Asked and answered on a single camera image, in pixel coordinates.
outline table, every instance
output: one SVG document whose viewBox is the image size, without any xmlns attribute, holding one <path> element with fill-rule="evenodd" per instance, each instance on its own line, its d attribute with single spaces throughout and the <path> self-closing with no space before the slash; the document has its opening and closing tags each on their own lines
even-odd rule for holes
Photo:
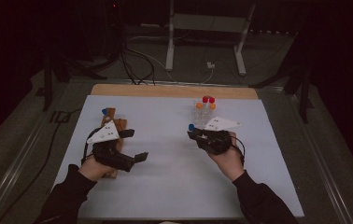
<svg viewBox="0 0 353 224">
<path fill-rule="evenodd" d="M 264 107 L 254 90 L 98 84 L 82 109 L 55 184 L 64 180 L 68 164 L 81 159 L 86 137 L 100 125 L 101 109 L 105 106 L 116 107 L 115 118 L 128 119 L 127 128 L 135 129 L 134 137 L 125 139 L 123 153 L 149 154 L 130 173 L 119 172 L 116 179 L 100 180 L 81 206 L 79 217 L 242 218 L 235 187 L 186 134 L 193 100 L 207 94 L 217 99 L 220 115 L 237 115 L 235 118 L 241 119 L 238 121 L 242 121 L 242 127 L 232 131 L 246 145 L 246 168 L 252 178 L 268 184 L 296 217 L 303 216 Z"/>
</svg>

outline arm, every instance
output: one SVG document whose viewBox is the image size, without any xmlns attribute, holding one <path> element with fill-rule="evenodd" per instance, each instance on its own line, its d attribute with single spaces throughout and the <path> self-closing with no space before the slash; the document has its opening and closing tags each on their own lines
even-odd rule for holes
<svg viewBox="0 0 353 224">
<path fill-rule="evenodd" d="M 231 133 L 235 144 L 235 133 Z M 284 202 L 265 184 L 255 183 L 240 161 L 240 153 L 229 148 L 225 153 L 209 157 L 237 187 L 241 211 L 251 223 L 298 223 Z"/>
<path fill-rule="evenodd" d="M 90 156 L 83 165 L 69 165 L 65 181 L 54 187 L 34 223 L 77 223 L 78 209 L 96 181 L 114 169 Z"/>
</svg>

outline brown object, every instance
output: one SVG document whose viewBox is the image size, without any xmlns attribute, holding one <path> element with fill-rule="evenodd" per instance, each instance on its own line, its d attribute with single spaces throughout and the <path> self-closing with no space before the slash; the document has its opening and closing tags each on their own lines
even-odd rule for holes
<svg viewBox="0 0 353 224">
<path fill-rule="evenodd" d="M 215 99 L 257 100 L 258 94 L 251 88 L 207 86 L 149 86 L 123 84 L 96 84 L 91 95 L 199 98 L 211 95 Z"/>
<path fill-rule="evenodd" d="M 118 130 L 118 132 L 120 132 L 126 129 L 127 119 L 115 119 L 115 112 L 116 112 L 115 108 L 111 108 L 111 107 L 106 108 L 106 115 L 103 116 L 101 127 L 104 127 L 108 122 L 113 120 L 113 122 L 115 123 L 116 129 Z M 121 152 L 122 146 L 123 146 L 123 139 L 119 138 L 119 141 L 116 144 L 116 150 L 118 152 Z M 104 175 L 103 178 L 116 178 L 117 175 L 118 175 L 118 170 L 115 170 L 109 175 Z"/>
</svg>

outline wooden table edge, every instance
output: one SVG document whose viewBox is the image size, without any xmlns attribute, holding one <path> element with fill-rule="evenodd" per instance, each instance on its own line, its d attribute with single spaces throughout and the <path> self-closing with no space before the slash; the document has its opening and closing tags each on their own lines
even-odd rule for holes
<svg viewBox="0 0 353 224">
<path fill-rule="evenodd" d="M 178 98 L 201 98 L 210 95 L 216 99 L 259 99 L 256 91 L 251 88 L 171 85 L 95 84 L 92 87 L 91 95 Z"/>
</svg>

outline white triangular tag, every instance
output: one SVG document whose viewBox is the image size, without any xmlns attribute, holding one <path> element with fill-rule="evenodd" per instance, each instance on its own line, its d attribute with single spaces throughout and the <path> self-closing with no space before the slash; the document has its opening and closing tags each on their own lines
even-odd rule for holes
<svg viewBox="0 0 353 224">
<path fill-rule="evenodd" d="M 91 138 L 87 140 L 87 144 L 90 143 L 99 143 L 110 141 L 119 138 L 118 130 L 116 129 L 115 123 L 113 120 L 108 122 L 102 129 L 92 135 Z"/>
<path fill-rule="evenodd" d="M 232 121 L 229 119 L 223 119 L 220 117 L 215 117 L 205 125 L 204 129 L 208 131 L 222 131 L 225 129 L 230 129 L 238 126 L 241 126 L 240 122 Z"/>
</svg>

